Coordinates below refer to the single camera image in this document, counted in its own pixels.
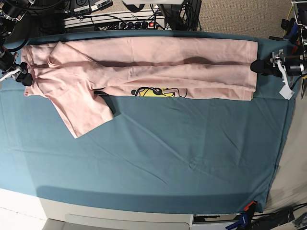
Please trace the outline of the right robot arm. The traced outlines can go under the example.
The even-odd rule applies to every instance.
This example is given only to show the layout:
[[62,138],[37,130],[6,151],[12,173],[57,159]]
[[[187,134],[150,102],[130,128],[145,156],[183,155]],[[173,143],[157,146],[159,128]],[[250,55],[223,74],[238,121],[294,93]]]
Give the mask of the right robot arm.
[[17,22],[30,11],[34,3],[34,0],[2,0],[0,2],[0,70],[2,73],[0,81],[12,78],[24,86],[29,87],[33,84],[33,77],[28,72],[27,64],[16,63],[17,51],[27,44],[32,26],[29,26],[24,41],[18,47],[5,48],[4,43],[13,33]]

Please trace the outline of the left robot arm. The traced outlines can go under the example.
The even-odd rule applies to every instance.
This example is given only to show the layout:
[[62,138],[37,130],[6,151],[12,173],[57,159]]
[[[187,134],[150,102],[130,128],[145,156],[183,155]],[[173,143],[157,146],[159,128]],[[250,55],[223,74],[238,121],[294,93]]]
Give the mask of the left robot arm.
[[307,2],[305,0],[291,1],[291,11],[294,16],[291,19],[282,20],[282,28],[285,35],[282,41],[290,42],[294,47],[292,51],[272,52],[265,59],[258,59],[250,65],[250,69],[262,75],[281,77],[278,63],[288,76],[307,78]]

